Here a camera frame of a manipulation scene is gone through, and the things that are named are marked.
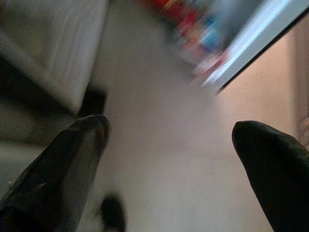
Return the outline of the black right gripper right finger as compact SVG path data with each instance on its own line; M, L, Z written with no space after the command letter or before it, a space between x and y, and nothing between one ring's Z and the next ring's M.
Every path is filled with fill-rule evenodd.
M309 152L294 137L258 121L232 130L235 151L273 231L309 230Z

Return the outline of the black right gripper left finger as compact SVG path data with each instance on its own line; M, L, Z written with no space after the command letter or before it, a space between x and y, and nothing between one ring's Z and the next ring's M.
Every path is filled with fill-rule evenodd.
M83 117L60 132L3 196L1 231L75 231L109 132L102 115Z

